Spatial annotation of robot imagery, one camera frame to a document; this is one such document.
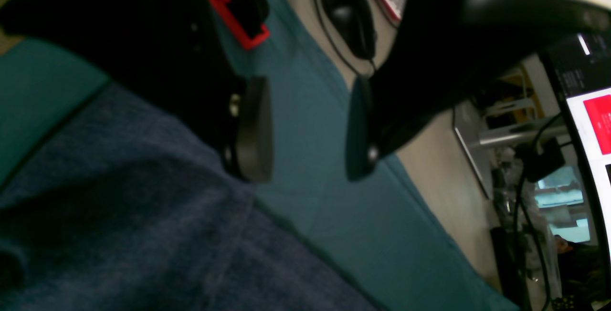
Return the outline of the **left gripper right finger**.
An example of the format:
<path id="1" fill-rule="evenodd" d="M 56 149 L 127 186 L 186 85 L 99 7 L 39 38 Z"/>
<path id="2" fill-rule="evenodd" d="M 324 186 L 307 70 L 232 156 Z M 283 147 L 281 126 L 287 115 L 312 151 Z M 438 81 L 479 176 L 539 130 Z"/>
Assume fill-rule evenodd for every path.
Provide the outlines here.
<path id="1" fill-rule="evenodd" d="M 351 92 L 350 181 L 411 141 L 439 113 L 522 59 L 579 32 L 610 27 L 610 0 L 406 0 L 389 55 Z"/>

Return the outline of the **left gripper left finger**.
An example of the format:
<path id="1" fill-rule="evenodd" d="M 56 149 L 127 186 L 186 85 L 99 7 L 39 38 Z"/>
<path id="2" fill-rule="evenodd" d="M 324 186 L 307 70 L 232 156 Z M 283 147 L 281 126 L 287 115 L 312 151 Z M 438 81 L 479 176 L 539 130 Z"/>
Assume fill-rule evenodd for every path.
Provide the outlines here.
<path id="1" fill-rule="evenodd" d="M 233 70 L 215 15 L 209 0 L 8 0 L 1 26 L 80 55 L 179 117 L 229 174 L 269 181 L 271 87 Z"/>

